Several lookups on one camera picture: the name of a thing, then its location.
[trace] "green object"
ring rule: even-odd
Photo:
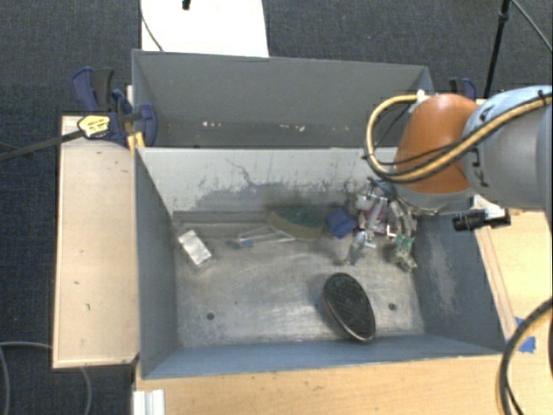
[[[398,249],[403,249],[407,251],[407,253],[411,252],[411,247],[413,246],[414,237],[408,237],[404,233],[400,233],[396,237],[396,247]]]
[[[297,239],[315,240],[321,237],[324,220],[313,207],[280,207],[270,212],[267,223]]]

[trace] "blue clamp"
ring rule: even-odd
[[[142,132],[146,146],[152,146],[157,136],[154,106],[150,103],[140,105],[137,112],[133,112],[133,107],[123,92],[110,89],[112,76],[113,70],[109,68],[94,70],[91,67],[83,67],[71,78],[73,94],[84,106],[85,113],[98,113],[109,118],[109,132],[96,136],[84,134],[85,137],[126,146],[130,133],[124,128],[124,124],[132,122],[133,131]]]

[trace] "wooden board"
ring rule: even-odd
[[[76,118],[64,118],[63,133]],[[129,150],[84,138],[60,150],[53,367],[131,362],[138,352]]]

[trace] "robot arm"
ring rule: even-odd
[[[466,212],[481,195],[503,208],[545,210],[551,228],[551,90],[531,86],[481,105],[456,94],[386,100],[367,125],[367,162],[415,214]],[[395,103],[418,106],[388,169],[372,129]]]

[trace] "wire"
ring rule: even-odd
[[[142,0],[140,0],[140,18],[142,19],[142,23],[144,23],[144,27],[146,28],[146,30],[148,31],[148,34],[149,36],[152,38],[152,40],[154,41],[154,43],[156,44],[156,46],[159,48],[159,50],[161,52],[165,52],[162,48],[162,45],[157,41],[157,39],[154,37],[154,35],[152,34],[152,31],[149,29],[149,26],[148,24],[146,23],[146,19],[144,18],[144,12],[143,12],[143,5],[142,5]]]
[[[445,150],[445,149],[451,147],[452,144],[459,143],[460,141],[461,140],[457,140],[456,142],[453,142],[453,143],[450,143],[450,144],[445,144],[444,146],[440,146],[439,148],[434,148],[434,149],[431,149],[431,150],[427,150],[426,152],[416,154],[415,156],[410,156],[409,158],[405,158],[404,160],[397,160],[397,161],[393,161],[393,162],[380,162],[380,161],[378,161],[378,162],[380,164],[382,164],[383,166],[395,166],[396,164],[410,163],[410,162],[413,162],[415,160],[418,160],[419,158],[423,158],[424,156],[429,156],[429,155],[435,154],[436,152],[440,152],[441,150]]]
[[[399,121],[399,119],[407,112],[407,110],[410,108],[410,105],[407,105],[404,109],[401,110],[401,112],[390,122],[386,130],[383,132],[383,134],[380,136],[378,141],[374,144],[374,149],[377,149],[380,144],[384,141],[385,137],[390,133],[391,128],[393,128],[396,123]]]
[[[520,11],[523,17],[526,19],[526,21],[534,28],[536,33],[543,40],[543,43],[545,43],[545,46],[547,46],[547,49],[553,54],[553,48],[551,47],[551,43],[549,43],[549,41],[545,37],[545,34],[542,32],[542,30],[534,23],[532,18],[528,15],[528,13],[524,10],[524,8],[520,5],[520,3],[517,0],[511,0],[511,1]]]
[[[515,333],[511,339],[507,342],[505,347],[505,352],[501,357],[501,362],[499,364],[499,397],[501,401],[501,407],[505,415],[512,415],[511,407],[509,406],[508,397],[513,400],[513,405],[515,405],[516,411],[520,414],[522,410],[512,393],[511,387],[509,385],[509,379],[507,377],[507,372],[509,369],[509,363],[512,358],[512,354],[518,348],[519,343],[524,339],[524,335],[531,326],[534,325],[542,316],[544,316],[548,311],[551,311],[551,306],[553,306],[553,297],[541,303],[537,308],[535,308],[517,327]]]
[[[508,111],[502,112],[484,124],[474,128],[474,130],[472,130],[471,133],[465,136],[460,142],[450,144],[444,151],[429,158],[426,162],[401,171],[388,170],[375,156],[374,144],[372,142],[374,125],[377,121],[378,115],[390,105],[407,102],[414,103],[416,98],[416,95],[401,95],[387,99],[374,110],[369,118],[366,129],[366,160],[372,170],[387,182],[409,183],[429,178],[462,158],[473,148],[473,146],[492,135],[499,127],[527,112],[531,112],[543,107],[544,105],[551,104],[550,93],[546,95],[539,93],[535,98],[526,100],[519,105],[515,105]]]
[[[3,372],[4,389],[5,389],[4,394],[6,398],[6,403],[3,409],[3,415],[9,415],[10,394],[11,394],[10,374],[8,373],[8,365],[6,364],[6,358],[3,355],[2,348],[39,348],[39,349],[52,350],[52,346],[43,344],[41,342],[0,342],[0,367],[2,368],[2,372]],[[84,411],[84,415],[88,415],[92,407],[92,384],[90,382],[90,377],[88,376],[88,372],[83,367],[79,367],[79,370],[83,374],[83,378],[85,379],[86,408]]]

